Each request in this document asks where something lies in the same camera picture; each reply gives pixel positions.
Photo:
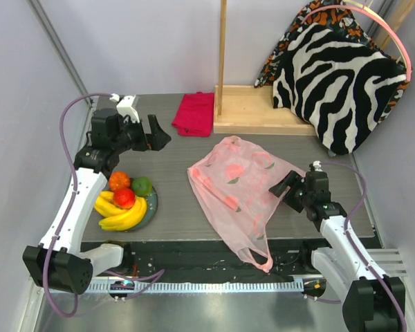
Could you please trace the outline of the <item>red apple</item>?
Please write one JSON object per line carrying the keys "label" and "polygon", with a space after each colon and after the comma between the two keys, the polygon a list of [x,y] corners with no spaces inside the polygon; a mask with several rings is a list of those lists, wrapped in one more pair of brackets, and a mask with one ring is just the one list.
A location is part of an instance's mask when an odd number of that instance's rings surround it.
{"label": "red apple", "polygon": [[133,190],[123,187],[113,193],[113,204],[122,209],[131,209],[136,202],[136,195]]}

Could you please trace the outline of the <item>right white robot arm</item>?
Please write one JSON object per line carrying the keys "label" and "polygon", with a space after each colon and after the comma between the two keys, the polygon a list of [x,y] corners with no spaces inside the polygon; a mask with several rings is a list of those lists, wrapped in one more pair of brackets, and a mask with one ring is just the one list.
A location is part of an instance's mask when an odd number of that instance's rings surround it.
{"label": "right white robot arm", "polygon": [[406,331],[405,286],[390,277],[363,246],[341,204],[332,201],[329,178],[320,167],[305,176],[289,172],[270,193],[307,219],[326,240],[298,257],[306,273],[319,271],[342,302],[348,331]]}

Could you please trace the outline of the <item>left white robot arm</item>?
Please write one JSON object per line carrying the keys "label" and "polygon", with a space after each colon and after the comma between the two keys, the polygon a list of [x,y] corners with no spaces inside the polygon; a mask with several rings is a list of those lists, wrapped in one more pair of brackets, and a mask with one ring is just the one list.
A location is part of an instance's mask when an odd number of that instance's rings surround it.
{"label": "left white robot arm", "polygon": [[133,269],[126,245],[109,242],[82,252],[84,230],[99,193],[126,151],[160,151],[171,137],[154,114],[147,116],[151,131],[145,132],[134,114],[114,108],[98,109],[91,118],[86,142],[74,158],[71,184],[63,203],[37,246],[27,246],[23,261],[39,287],[83,294],[96,275],[111,269],[119,276]]}

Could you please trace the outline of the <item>green mango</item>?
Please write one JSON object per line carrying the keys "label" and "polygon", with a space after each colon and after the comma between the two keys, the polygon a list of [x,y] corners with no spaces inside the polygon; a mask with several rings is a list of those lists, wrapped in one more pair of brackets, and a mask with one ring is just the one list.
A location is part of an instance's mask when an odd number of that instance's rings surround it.
{"label": "green mango", "polygon": [[152,181],[146,176],[135,178],[132,180],[131,189],[136,196],[145,197],[152,192]]}

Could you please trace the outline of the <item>orange tangerine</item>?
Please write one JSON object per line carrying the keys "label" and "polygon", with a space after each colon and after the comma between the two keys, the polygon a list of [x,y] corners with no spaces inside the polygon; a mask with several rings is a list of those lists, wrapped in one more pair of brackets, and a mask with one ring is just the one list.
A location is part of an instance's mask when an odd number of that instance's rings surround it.
{"label": "orange tangerine", "polygon": [[108,184],[109,184],[109,189],[112,192],[115,192],[122,188],[130,188],[131,179],[127,173],[117,171],[117,172],[112,173],[112,175],[110,175]]}

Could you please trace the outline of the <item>pink plastic bag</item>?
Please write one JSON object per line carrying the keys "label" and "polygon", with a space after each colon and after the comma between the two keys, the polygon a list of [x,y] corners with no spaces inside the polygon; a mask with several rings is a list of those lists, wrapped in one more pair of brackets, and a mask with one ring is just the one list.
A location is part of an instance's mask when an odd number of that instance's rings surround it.
{"label": "pink plastic bag", "polygon": [[244,262],[269,273],[273,267],[266,225],[280,198],[269,189],[289,172],[305,172],[259,145],[229,136],[187,170],[210,225]]}

